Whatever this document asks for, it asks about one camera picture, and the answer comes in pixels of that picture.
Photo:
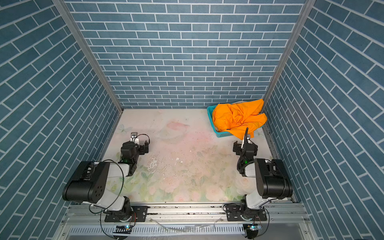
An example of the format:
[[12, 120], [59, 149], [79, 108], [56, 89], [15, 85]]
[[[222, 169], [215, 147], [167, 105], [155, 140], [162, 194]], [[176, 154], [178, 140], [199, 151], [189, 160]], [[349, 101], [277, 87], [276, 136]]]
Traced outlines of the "orange shorts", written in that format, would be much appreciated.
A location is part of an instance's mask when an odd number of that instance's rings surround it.
[[254, 137], [254, 131], [261, 128], [268, 120], [262, 114], [264, 101], [262, 99], [236, 103], [219, 104], [212, 113], [213, 124], [219, 132], [228, 132], [238, 139], [244, 138], [245, 132]]

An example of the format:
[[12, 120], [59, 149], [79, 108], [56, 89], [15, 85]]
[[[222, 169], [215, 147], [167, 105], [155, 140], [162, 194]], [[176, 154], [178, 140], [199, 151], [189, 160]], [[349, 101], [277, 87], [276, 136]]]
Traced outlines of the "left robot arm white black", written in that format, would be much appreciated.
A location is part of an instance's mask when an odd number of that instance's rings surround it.
[[130, 199], [122, 195], [124, 184], [116, 194], [106, 189], [111, 178], [133, 176], [137, 169], [140, 155], [149, 152], [150, 140], [140, 144], [138, 137], [123, 143], [121, 157], [118, 162], [105, 160], [102, 162], [82, 161], [64, 187], [62, 198], [68, 202], [87, 202], [101, 209], [106, 223], [145, 222], [147, 206], [131, 206]]

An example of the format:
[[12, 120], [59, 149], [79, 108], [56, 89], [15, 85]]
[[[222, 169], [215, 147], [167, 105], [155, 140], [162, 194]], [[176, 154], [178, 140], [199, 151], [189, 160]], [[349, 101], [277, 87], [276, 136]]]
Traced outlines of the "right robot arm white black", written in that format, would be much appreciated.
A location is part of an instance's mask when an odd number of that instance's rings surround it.
[[239, 174], [256, 181], [256, 190], [245, 194], [240, 203], [239, 213], [246, 221], [265, 221], [265, 205], [274, 200], [290, 198], [294, 191], [283, 161], [257, 158], [257, 150], [258, 146], [250, 140], [233, 144], [233, 152], [239, 156]]

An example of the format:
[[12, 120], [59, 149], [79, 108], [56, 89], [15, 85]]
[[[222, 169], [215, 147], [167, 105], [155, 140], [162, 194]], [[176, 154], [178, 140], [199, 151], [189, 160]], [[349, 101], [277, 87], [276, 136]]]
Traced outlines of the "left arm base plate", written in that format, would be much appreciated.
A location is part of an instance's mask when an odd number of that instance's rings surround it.
[[131, 206], [127, 210], [120, 211], [106, 211], [106, 223], [125, 223], [125, 222], [145, 222], [148, 206]]

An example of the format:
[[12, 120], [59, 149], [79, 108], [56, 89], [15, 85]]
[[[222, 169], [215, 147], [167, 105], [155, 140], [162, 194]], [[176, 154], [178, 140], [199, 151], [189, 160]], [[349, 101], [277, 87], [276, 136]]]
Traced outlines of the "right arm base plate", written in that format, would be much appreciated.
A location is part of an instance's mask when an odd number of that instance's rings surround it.
[[266, 221], [267, 215], [264, 210], [252, 210], [245, 206], [238, 204], [224, 204], [222, 206], [223, 211], [227, 216], [229, 222], [240, 222], [240, 221]]

